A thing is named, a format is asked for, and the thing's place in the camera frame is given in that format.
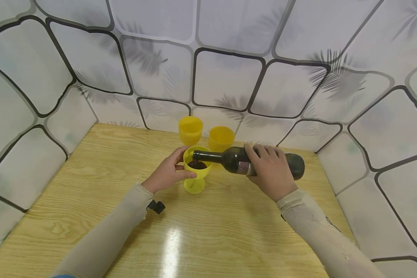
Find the black clip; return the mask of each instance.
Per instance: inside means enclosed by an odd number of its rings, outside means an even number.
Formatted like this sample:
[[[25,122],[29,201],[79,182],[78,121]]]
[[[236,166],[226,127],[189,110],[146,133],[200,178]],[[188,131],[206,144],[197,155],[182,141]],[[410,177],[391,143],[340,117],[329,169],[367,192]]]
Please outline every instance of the black clip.
[[[157,214],[161,214],[163,210],[165,210],[165,205],[162,202],[156,202],[155,200],[151,201],[148,204],[147,210],[152,209]]]

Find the dark green glass bottle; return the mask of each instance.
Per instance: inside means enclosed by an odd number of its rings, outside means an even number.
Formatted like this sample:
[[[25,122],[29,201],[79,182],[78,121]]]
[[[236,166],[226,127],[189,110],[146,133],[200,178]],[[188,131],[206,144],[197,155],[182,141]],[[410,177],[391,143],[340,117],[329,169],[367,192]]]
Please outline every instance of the dark green glass bottle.
[[[285,155],[293,179],[295,181],[300,179],[304,174],[303,158],[294,153],[286,153]],[[219,163],[230,173],[256,176],[255,169],[243,147],[229,147],[222,153],[195,150],[193,160]]]

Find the long sleeve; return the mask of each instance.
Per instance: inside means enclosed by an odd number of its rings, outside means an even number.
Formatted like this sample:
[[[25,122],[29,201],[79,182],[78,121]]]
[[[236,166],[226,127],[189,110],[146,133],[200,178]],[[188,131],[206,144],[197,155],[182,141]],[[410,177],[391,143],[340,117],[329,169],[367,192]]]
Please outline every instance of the long sleeve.
[[[276,205],[293,230],[312,248],[331,278],[384,278],[369,258],[333,226],[319,205],[303,190]]]
[[[153,194],[135,184],[117,207],[74,246],[51,274],[103,277],[133,229],[145,219]]]

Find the wine label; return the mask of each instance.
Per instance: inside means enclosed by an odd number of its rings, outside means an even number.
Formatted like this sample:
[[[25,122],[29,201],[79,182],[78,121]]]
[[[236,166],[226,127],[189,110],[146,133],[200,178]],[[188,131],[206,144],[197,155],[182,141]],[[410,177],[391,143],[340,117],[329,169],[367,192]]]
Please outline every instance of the wine label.
[[[255,168],[252,163],[245,161],[239,161],[237,174],[256,176]]]

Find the wood grain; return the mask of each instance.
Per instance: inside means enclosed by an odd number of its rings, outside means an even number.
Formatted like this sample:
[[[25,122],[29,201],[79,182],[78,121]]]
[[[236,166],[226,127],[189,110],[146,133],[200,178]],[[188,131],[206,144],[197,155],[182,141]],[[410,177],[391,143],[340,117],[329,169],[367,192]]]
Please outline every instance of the wood grain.
[[[95,125],[1,245],[0,277],[47,277],[134,182],[181,145],[170,132]],[[354,240],[317,156],[286,151],[305,159],[298,186]],[[327,277],[276,205],[246,177],[218,166],[205,180],[197,195],[182,182],[156,194],[167,208],[147,213],[107,277]]]

